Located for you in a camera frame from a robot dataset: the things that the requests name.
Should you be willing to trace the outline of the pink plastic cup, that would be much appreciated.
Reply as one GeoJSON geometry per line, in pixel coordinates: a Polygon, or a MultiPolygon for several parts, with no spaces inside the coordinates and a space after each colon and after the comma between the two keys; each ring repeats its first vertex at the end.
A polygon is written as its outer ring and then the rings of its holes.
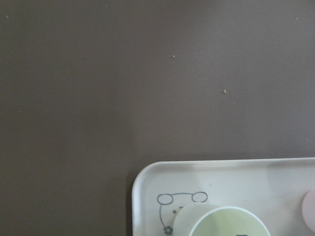
{"type": "Polygon", "coordinates": [[[302,201],[302,216],[307,227],[315,232],[315,191],[310,190],[302,201]]]}

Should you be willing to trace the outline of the cream rabbit tray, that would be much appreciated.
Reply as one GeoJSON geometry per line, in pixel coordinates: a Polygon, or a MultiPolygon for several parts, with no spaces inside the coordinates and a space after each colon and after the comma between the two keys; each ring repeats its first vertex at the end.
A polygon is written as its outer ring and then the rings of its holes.
{"type": "Polygon", "coordinates": [[[314,188],[312,157],[156,162],[135,179],[132,233],[172,236],[179,210],[201,202],[244,208],[273,236],[311,236],[302,202],[314,188]]]}

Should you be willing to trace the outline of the cream plastic cup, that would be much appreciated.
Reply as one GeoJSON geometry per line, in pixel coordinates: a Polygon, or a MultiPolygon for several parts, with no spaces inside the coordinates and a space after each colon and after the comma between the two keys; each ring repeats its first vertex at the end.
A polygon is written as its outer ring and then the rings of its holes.
{"type": "Polygon", "coordinates": [[[253,213],[235,206],[207,203],[185,205],[173,223],[175,236],[269,236],[253,213]]]}

